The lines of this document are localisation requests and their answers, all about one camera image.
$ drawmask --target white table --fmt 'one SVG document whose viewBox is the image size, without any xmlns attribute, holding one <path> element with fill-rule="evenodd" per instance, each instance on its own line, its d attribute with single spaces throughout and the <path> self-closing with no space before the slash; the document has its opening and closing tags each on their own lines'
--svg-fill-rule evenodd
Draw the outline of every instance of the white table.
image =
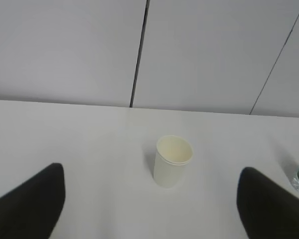
<svg viewBox="0 0 299 239">
<path fill-rule="evenodd" d="M 194 158 L 173 189 L 149 167 L 156 140 L 187 138 Z M 0 101 L 0 196 L 52 162 L 66 201 L 52 239 L 246 239 L 236 207 L 253 166 L 297 197 L 299 119 Z"/>
</svg>

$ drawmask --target panel seam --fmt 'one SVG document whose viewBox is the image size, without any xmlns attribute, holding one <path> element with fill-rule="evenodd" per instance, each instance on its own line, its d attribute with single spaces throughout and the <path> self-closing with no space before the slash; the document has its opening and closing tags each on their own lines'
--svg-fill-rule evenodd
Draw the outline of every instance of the panel seam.
<svg viewBox="0 0 299 239">
<path fill-rule="evenodd" d="M 271 68 L 271 70 L 270 70 L 270 72 L 269 72 L 269 75 L 268 75 L 268 77 L 267 77 L 267 79 L 266 79 L 266 81 L 265 81 L 265 83 L 264 83 L 262 89 L 260 90 L 260 93 L 258 94 L 258 96 L 257 96 L 257 98 L 256 98 L 256 101 L 255 101 L 253 107 L 252 107 L 251 110 L 250 110 L 250 113 L 249 113 L 250 115 L 252 114 L 252 112 L 253 112 L 253 110 L 254 110 L 254 108 L 255 108 L 257 102 L 258 102 L 258 99 L 259 99 L 260 95 L 262 94 L 262 92 L 263 92 L 263 90 L 264 90 L 264 88 L 265 88 L 265 86 L 266 86 L 266 84 L 267 84 L 267 82 L 268 82 L 268 80 L 269 80 L 269 77 L 271 76 L 271 73 L 272 73 L 272 71 L 273 71 L 273 69 L 274 69 L 276 63 L 278 62 L 278 59 L 280 58 L 281 53 L 282 53 L 282 51 L 283 51 L 285 45 L 287 44 L 287 42 L 288 42 L 288 40 L 289 40 L 292 31 L 294 30 L 294 27 L 295 27 L 295 25 L 296 25 L 296 23 L 297 23 L 297 21 L 298 21 L 298 18 L 299 18 L 299 13 L 298 13 L 298 16 L 296 17 L 296 20 L 295 20 L 295 22 L 294 22 L 294 24 L 293 24 L 293 26 L 292 26 L 292 28 L 291 28 L 289 34 L 288 34 L 288 37 L 287 37 L 286 40 L 285 40 L 285 43 L 284 43 L 283 47 L 281 48 L 281 50 L 280 50 L 280 52 L 279 52 L 279 54 L 278 54 L 278 57 L 277 57 L 276 60 L 275 60 L 274 65 L 272 66 L 272 68 Z"/>
</svg>

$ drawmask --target white paper cup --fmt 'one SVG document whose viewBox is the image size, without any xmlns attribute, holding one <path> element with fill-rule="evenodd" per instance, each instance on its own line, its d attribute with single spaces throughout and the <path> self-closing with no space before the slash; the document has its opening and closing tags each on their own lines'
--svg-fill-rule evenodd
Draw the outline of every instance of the white paper cup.
<svg viewBox="0 0 299 239">
<path fill-rule="evenodd" d="M 171 188 L 183 176 L 192 156 L 193 150 L 185 139 L 163 136 L 156 144 L 154 181 L 164 188 Z"/>
</svg>

